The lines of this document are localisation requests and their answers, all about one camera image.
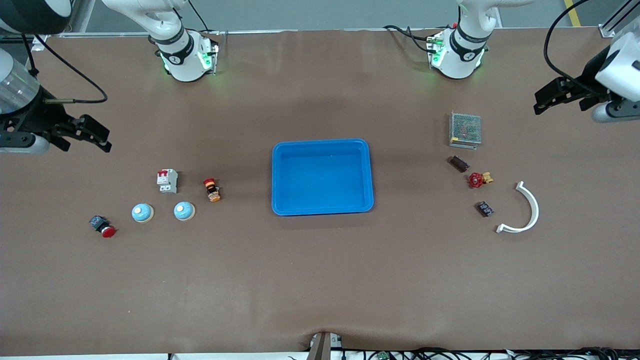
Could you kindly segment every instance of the white robot link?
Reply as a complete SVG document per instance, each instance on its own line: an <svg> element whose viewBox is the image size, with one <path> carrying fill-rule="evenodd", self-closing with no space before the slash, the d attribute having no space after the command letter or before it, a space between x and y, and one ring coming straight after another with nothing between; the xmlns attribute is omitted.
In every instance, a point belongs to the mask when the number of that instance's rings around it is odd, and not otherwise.
<svg viewBox="0 0 640 360"><path fill-rule="evenodd" d="M176 80L195 81L216 72L218 44L182 25L175 10L187 0L102 0L110 9L137 22L160 49L164 68Z"/></svg>
<svg viewBox="0 0 640 360"><path fill-rule="evenodd" d="M523 6L534 1L457 0L458 25L427 38L429 65L453 79L471 75L480 66L486 41L496 27L494 8Z"/></svg>

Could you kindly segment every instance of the metal power supply unit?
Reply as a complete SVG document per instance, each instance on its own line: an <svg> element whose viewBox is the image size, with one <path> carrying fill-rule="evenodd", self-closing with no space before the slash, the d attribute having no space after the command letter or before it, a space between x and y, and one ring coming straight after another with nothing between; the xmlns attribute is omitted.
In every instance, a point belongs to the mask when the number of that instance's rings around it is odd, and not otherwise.
<svg viewBox="0 0 640 360"><path fill-rule="evenodd" d="M476 150L482 142L480 117L477 115L451 113L449 120L449 145Z"/></svg>

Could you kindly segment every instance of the red button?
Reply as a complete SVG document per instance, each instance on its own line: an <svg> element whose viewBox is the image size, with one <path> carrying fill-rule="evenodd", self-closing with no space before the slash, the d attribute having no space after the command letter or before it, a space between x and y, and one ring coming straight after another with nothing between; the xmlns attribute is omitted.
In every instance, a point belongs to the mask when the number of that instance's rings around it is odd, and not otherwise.
<svg viewBox="0 0 640 360"><path fill-rule="evenodd" d="M113 226L108 226L108 227L105 227L105 228L102 230L102 237L103 237L103 238L110 238L110 237L112 237L115 233L116 233L116 229L114 229L114 228L113 228Z"/></svg>

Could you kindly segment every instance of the orange and black object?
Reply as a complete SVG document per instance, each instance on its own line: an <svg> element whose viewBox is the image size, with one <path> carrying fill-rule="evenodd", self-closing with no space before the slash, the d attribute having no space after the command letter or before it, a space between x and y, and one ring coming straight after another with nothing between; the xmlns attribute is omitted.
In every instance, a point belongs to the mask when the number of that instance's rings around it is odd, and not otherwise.
<svg viewBox="0 0 640 360"><path fill-rule="evenodd" d="M220 201L220 188L216 186L216 181L213 177L202 181L207 188L207 196L211 202Z"/></svg>

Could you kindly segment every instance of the blue round object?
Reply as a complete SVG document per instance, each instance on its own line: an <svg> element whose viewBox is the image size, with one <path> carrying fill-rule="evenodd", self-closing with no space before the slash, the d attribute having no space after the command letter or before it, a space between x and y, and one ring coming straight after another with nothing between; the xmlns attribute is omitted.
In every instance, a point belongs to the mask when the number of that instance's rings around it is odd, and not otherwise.
<svg viewBox="0 0 640 360"><path fill-rule="evenodd" d="M137 222L148 222L154 217L154 209L149 204L138 204L131 209L131 217Z"/></svg>
<svg viewBox="0 0 640 360"><path fill-rule="evenodd" d="M188 201L181 201L173 208L173 214L180 221L187 221L196 214L196 208Z"/></svg>

